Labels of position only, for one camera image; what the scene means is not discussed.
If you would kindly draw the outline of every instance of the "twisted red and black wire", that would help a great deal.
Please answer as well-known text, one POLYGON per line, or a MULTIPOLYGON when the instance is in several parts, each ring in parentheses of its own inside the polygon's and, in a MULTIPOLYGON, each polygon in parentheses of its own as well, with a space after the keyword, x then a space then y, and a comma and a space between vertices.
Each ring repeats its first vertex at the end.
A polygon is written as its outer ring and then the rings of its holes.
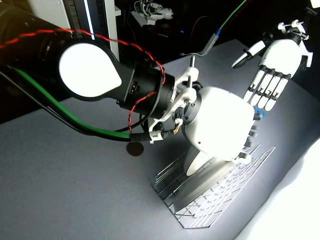
MULTIPOLYGON (((39 34, 54 34, 54 33, 58 33, 58 32, 66 32, 66 33, 71 33, 71 34, 73 34, 75 32, 78 32, 78 33, 81 33, 81 34, 88 35, 90 37, 92 35, 94 35, 95 37, 103 39, 103 40, 105 40, 107 42, 116 42, 116 43, 123 44, 125 46, 132 46, 132 47, 138 49, 139 51, 145 53, 151 59, 151 61, 153 61, 160 68, 160 72, 161 72, 161 75, 162 75, 162 84, 164 84, 166 82, 165 70, 162 67, 162 65, 160 64, 160 62, 157 61, 150 54, 150 52, 148 52, 146 50, 143 50, 139 45, 137 45, 137 44, 135 44, 133 42, 126 42, 126 41, 123 41, 123 40, 120 40, 120 39, 111 39, 111 38, 105 37, 105 36, 103 36, 101 34, 98 34, 98 33, 91 34, 90 32, 87 32, 87 31, 82 30, 82 29, 72 30, 72 29, 58 27, 58 28, 55 28, 55 29, 38 29, 35 32, 21 33, 17 37, 15 37, 15 38, 13 38, 11 40, 5 41, 3 45, 0 45, 0 49, 5 48, 7 45, 15 44, 22 38, 34 37, 34 36, 37 36, 39 34)), ((150 97, 150 96, 152 96, 152 95, 154 95, 156 93, 157 92, 155 92, 155 91, 149 92, 146 96, 144 96, 144 97, 138 99, 137 101, 135 101, 134 105, 132 106, 132 108, 131 108, 131 110, 129 111, 129 114, 128 114, 129 115, 129 117, 128 117, 128 128, 129 128, 130 133, 132 132, 132 128, 131 128, 132 118, 131 118, 131 115, 132 115, 133 111, 135 110, 137 104, 139 104, 140 102, 144 101, 146 98, 148 98, 148 97, 150 97)))

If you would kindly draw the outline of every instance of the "red wire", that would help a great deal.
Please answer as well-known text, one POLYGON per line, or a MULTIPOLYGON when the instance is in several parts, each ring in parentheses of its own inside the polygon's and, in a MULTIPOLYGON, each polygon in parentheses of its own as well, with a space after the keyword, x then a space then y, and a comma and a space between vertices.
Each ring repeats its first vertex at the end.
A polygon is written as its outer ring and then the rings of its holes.
MULTIPOLYGON (((166 75, 165 75, 165 70, 164 68, 162 67, 162 65, 160 64, 160 62, 158 62, 151 54, 150 52, 146 51, 146 50, 143 50, 139 45, 135 44, 135 43, 131 43, 131 42, 126 42, 126 41, 123 41, 123 40, 120 40, 120 39, 110 39, 108 37, 105 37, 101 34, 91 34, 90 32, 87 32, 85 30, 82 30, 82 29, 76 29, 75 31, 72 30, 72 29, 67 29, 67 28, 56 28, 56 29, 38 29, 36 30, 35 32, 27 32, 27 33, 21 33, 18 35, 18 37, 16 38, 13 38, 11 40, 8 40, 6 42, 4 42, 3 45, 0 45, 0 49, 3 49, 5 48, 7 45, 10 45, 10 44, 15 44, 17 43, 20 39, 22 38, 28 38, 28 37, 34 37, 36 36, 37 34, 53 34, 53 33, 56 33, 56 32, 67 32, 67 33, 75 33, 75 32, 78 32, 78 33, 82 33, 82 34, 85 34, 85 35, 88 35, 88 36, 96 36, 97 38, 100 38, 100 39, 103 39, 107 42, 116 42, 116 43, 120 43, 120 44, 123 44, 123 45, 126 45, 126 46, 132 46, 136 49, 138 49, 139 51, 145 53, 153 62, 155 62, 155 64, 157 64, 157 66, 160 68, 160 72, 161 72, 161 75, 163 77, 163 81, 162 81, 162 84, 164 84, 166 82, 166 75)), ((156 91, 153 91, 153 92, 149 92, 146 96, 138 99, 137 101, 135 101, 133 107, 131 108, 130 112, 129 112, 129 118, 128 118, 128 127, 129 127, 129 131, 130 133, 132 132, 132 128, 131 128, 131 123, 132 123, 132 119, 131 119, 131 114, 133 113, 133 111, 135 110, 137 104, 139 104, 140 102, 144 101, 146 98, 156 94, 157 92, 156 91)))
POLYGON ((245 7, 246 7, 251 1, 252 1, 252 0, 249 0, 249 1, 240 9, 240 11, 238 11, 237 14, 234 15, 234 16, 231 18, 231 20, 227 23, 227 25, 226 25, 224 28, 222 28, 221 32, 223 32, 224 30, 226 30, 226 29, 229 27, 230 23, 231 23, 234 19, 236 19, 236 17, 242 12, 243 9, 245 9, 245 7))

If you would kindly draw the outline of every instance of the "wire basket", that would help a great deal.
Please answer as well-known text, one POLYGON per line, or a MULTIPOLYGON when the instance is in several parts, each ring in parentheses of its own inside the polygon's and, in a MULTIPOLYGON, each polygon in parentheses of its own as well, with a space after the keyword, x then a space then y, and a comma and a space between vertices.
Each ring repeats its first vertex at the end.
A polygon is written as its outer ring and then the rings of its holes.
MULTIPOLYGON (((174 210, 174 199, 182 186, 190 179, 185 175, 183 169, 186 152, 157 174, 153 188, 185 229, 209 228, 217 221, 275 149, 276 147, 269 149, 249 164, 238 163, 234 165, 225 176, 177 212, 174 210)), ((203 168, 213 160, 214 158, 209 160, 203 168)))

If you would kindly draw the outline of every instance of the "dark round disc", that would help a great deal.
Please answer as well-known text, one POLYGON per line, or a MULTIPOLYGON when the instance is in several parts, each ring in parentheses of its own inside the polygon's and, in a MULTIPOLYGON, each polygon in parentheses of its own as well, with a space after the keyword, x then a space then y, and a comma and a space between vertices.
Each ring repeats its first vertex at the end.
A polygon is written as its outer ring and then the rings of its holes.
POLYGON ((137 157, 144 152, 145 148, 141 142, 129 142, 126 146, 126 150, 131 156, 137 157))

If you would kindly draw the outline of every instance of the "gray plate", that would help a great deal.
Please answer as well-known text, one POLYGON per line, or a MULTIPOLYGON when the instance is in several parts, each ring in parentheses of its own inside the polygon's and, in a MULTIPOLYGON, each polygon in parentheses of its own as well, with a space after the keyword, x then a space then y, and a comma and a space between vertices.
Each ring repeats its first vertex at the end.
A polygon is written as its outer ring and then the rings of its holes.
POLYGON ((213 159, 203 169, 193 174, 181 187, 173 201, 174 212, 186 207, 234 167, 235 164, 232 161, 213 159))

